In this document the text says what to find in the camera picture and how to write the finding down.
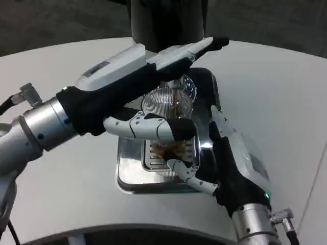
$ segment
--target white countertop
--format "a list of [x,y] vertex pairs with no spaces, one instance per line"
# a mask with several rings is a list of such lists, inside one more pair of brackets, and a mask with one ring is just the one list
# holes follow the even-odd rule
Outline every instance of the white countertop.
[[[0,98],[5,100],[32,82],[45,101],[131,44],[130,38],[103,39],[1,57]],[[206,67],[216,76],[225,116],[263,152],[273,209],[291,207],[298,227],[327,140],[327,60],[231,42],[195,66]],[[27,103],[21,104],[0,119],[10,123],[27,109]],[[17,179],[11,214],[21,242],[117,223],[175,225],[233,237],[225,209],[204,194],[122,193],[115,182],[116,146],[117,137],[106,133],[85,135],[28,164]],[[1,244],[13,244],[8,230]]]

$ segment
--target silver metal arm segment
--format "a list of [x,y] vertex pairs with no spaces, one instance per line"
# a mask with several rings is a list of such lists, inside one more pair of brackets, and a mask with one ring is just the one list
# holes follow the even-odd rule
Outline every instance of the silver metal arm segment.
[[8,224],[16,196],[15,180],[27,163],[76,135],[55,97],[12,124],[0,124],[0,233]]
[[270,221],[270,210],[261,204],[246,204],[234,212],[231,219],[239,244],[282,244]]

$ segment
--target gray floor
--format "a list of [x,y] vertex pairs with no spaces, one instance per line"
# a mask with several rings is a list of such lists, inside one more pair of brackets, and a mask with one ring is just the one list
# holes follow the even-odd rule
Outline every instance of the gray floor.
[[[130,36],[126,7],[108,0],[1,0],[0,56]],[[327,57],[326,0],[209,0],[207,36]]]

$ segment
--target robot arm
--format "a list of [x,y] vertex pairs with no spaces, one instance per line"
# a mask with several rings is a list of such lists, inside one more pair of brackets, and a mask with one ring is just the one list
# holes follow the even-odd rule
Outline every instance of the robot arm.
[[126,103],[158,87],[161,81],[180,79],[205,52],[227,44],[228,39],[205,38],[170,47],[150,60],[146,60],[145,47],[137,44],[92,67],[76,86],[63,88],[44,103],[31,85],[11,96],[1,113],[24,100],[33,109],[16,117],[12,124],[0,124],[0,235],[8,224],[15,199],[15,179],[44,150],[50,151],[76,135],[97,136],[105,131],[142,139],[192,138],[196,130],[191,120],[134,114],[126,122],[114,115],[124,110]]
[[165,156],[168,166],[190,186],[214,196],[218,204],[226,207],[239,244],[281,244],[274,227],[281,223],[291,244],[299,244],[291,222],[292,211],[271,213],[269,177],[258,148],[234,129],[215,106],[211,109],[209,135],[218,169],[211,179],[215,180],[211,183],[197,178],[201,166],[174,154]]

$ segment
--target cable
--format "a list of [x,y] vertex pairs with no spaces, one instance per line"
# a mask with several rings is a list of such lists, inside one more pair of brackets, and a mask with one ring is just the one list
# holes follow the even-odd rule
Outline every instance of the cable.
[[14,227],[13,227],[13,225],[12,225],[12,223],[11,223],[10,220],[8,222],[8,228],[9,228],[11,234],[12,234],[12,237],[14,238],[14,241],[15,241],[16,245],[20,245],[18,236],[17,236],[16,231],[15,231],[15,229],[14,229]]
[[300,244],[297,239],[297,235],[296,235],[295,231],[286,232],[286,235],[287,235],[289,241],[291,242],[291,245],[299,245]]
[[12,97],[13,95],[6,99],[5,102],[2,103],[2,105],[0,105],[0,116],[4,114],[10,107],[13,107],[15,105],[11,100]]

